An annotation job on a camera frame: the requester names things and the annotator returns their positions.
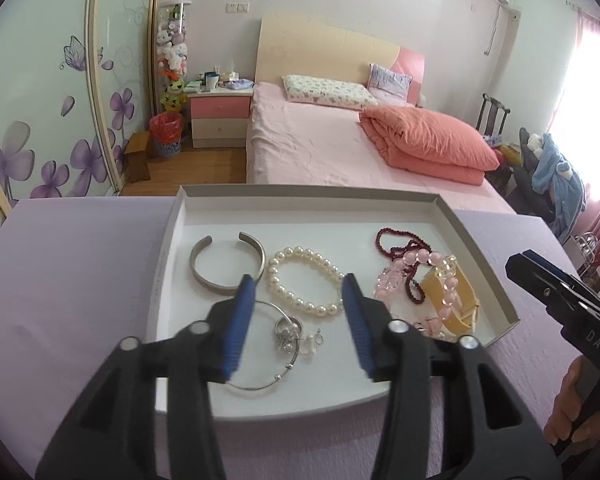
wooden floor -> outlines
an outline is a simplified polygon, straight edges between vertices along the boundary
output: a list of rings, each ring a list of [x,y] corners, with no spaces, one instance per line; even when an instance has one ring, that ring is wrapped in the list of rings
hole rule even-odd
[[[150,158],[151,180],[125,184],[122,196],[174,196],[184,184],[243,184],[247,180],[244,148],[199,148],[182,140],[173,158]]]

nightstand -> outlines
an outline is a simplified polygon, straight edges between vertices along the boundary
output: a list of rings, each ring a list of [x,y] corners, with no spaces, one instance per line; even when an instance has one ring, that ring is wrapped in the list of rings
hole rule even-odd
[[[253,88],[189,93],[194,148],[243,148]]]

headboard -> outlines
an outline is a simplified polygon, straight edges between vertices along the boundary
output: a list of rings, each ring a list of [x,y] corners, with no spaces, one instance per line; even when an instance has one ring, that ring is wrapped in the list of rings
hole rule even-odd
[[[270,14],[262,19],[256,82],[279,84],[282,76],[299,74],[366,85],[370,63],[411,75],[407,101],[416,104],[424,78],[424,56],[298,14]]]

pink bedsheet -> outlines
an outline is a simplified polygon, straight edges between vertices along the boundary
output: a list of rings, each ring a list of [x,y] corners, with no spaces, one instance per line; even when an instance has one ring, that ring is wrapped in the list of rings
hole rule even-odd
[[[247,133],[250,184],[377,187],[441,195],[454,209],[514,213],[486,180],[469,186],[390,168],[353,110],[289,103],[282,86],[258,83]]]

screw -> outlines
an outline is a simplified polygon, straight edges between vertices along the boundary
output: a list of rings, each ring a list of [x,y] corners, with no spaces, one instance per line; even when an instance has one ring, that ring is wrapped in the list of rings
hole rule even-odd
[[[206,334],[211,330],[211,326],[206,321],[196,321],[189,325],[192,334]]]
[[[478,348],[478,340],[472,335],[462,336],[458,342],[467,350],[475,350]]]
[[[140,342],[137,337],[125,337],[120,341],[120,348],[125,351],[134,350],[138,346],[140,346]]]
[[[409,325],[407,325],[401,319],[394,319],[389,322],[389,330],[391,330],[391,332],[394,332],[396,334],[403,334],[403,333],[407,332],[408,329],[409,329]]]

